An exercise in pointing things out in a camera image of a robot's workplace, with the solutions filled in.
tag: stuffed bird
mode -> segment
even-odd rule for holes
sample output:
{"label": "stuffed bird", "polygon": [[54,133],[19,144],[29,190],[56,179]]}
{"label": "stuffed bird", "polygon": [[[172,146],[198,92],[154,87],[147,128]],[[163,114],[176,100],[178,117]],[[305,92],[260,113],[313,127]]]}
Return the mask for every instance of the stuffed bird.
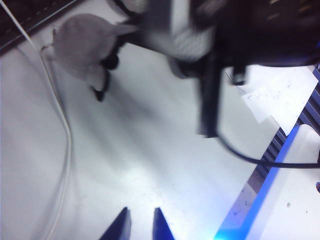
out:
{"label": "stuffed bird", "polygon": [[117,36],[136,30],[93,14],[74,15],[53,36],[55,58],[69,74],[91,86],[101,102],[109,88],[109,70],[119,62]]}

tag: black keyboard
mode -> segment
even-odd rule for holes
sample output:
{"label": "black keyboard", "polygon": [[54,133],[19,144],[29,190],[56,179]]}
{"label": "black keyboard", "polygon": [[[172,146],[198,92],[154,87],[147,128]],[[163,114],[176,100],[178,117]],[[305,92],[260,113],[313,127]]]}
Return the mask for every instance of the black keyboard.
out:
{"label": "black keyboard", "polygon": [[[27,33],[33,33],[44,22],[81,0],[4,0]],[[18,43],[22,34],[0,6],[0,51]]]}

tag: wire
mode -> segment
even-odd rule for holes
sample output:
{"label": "wire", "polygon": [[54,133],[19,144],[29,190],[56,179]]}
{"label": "wire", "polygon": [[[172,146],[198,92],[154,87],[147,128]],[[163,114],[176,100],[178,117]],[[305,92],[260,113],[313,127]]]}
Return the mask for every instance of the wire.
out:
{"label": "wire", "polygon": [[63,203],[65,200],[65,196],[66,196],[66,189],[67,189],[67,183],[68,183],[68,178],[69,178],[69,172],[70,172],[70,165],[71,165],[71,154],[72,154],[72,137],[71,137],[71,131],[70,131],[70,127],[68,124],[68,121],[66,119],[66,115],[63,111],[63,108],[61,106],[61,103],[59,101],[58,95],[54,90],[54,86],[52,83],[52,80],[49,76],[49,72],[48,69],[46,67],[45,61],[41,56],[41,53],[38,51],[38,49],[36,48],[35,44],[33,43],[33,41],[31,40],[31,38],[29,37],[29,35],[26,33],[26,31],[22,28],[22,26],[19,24],[19,22],[17,21],[17,19],[15,18],[15,16],[11,13],[11,11],[8,9],[7,5],[4,3],[3,0],[0,0],[0,4],[1,6],[4,8],[4,10],[6,11],[6,13],[9,15],[9,17],[12,19],[12,21],[14,22],[14,24],[16,25],[16,27],[20,30],[20,32],[22,33],[22,35],[28,40],[28,42],[31,44],[31,46],[33,47],[33,49],[35,50],[35,52],[37,53],[38,57],[41,60],[41,65],[46,73],[46,78],[48,81],[48,84],[50,86],[50,92],[51,95],[54,99],[54,103],[55,106],[59,112],[59,116],[62,120],[62,124],[66,133],[66,155],[65,155],[65,169],[64,169],[64,179],[62,182],[62,190],[61,190],[61,195],[60,195],[60,199],[59,199],[59,204],[58,204],[58,210],[54,219],[54,222],[50,228],[50,231],[48,232],[47,236],[46,236],[46,240],[51,239],[52,235],[55,232],[55,229],[57,227],[58,224],[58,220],[60,218],[62,209],[63,209]]}
{"label": "wire", "polygon": [[235,150],[220,134],[218,139],[222,145],[232,152],[234,155],[238,156],[244,161],[247,161],[252,164],[264,165],[267,167],[281,168],[281,169],[320,169],[320,163],[287,163],[287,162],[272,162],[254,159],[248,156],[243,155],[242,153]]}
{"label": "wire", "polygon": [[137,13],[130,11],[121,0],[113,0],[113,2],[129,17],[133,18]]}

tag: plush toy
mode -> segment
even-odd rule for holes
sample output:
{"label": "plush toy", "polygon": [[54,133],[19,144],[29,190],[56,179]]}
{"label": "plush toy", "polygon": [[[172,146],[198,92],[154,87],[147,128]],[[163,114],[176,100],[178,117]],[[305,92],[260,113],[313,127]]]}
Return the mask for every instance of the plush toy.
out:
{"label": "plush toy", "polygon": [[121,0],[124,6],[131,12],[142,14],[147,9],[148,0]]}
{"label": "plush toy", "polygon": [[90,85],[101,102],[109,88],[109,70],[117,67],[117,53],[124,44],[117,36],[136,30],[92,14],[74,15],[53,36],[55,58],[68,73]]}

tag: black cable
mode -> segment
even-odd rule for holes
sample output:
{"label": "black cable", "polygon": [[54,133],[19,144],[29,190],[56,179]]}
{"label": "black cable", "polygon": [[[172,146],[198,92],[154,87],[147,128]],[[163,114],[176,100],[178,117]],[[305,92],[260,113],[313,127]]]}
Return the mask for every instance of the black cable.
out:
{"label": "black cable", "polygon": [[254,159],[248,156],[245,156],[235,150],[228,142],[219,134],[218,139],[222,143],[222,145],[232,152],[234,155],[238,156],[244,161],[247,161],[252,164],[263,165],[267,167],[273,168],[281,168],[281,169],[320,169],[320,163],[285,163],[285,162],[271,162],[271,161],[264,161]]}
{"label": "black cable", "polygon": [[137,15],[134,11],[130,11],[121,0],[113,0],[113,2],[129,17],[133,18]]}

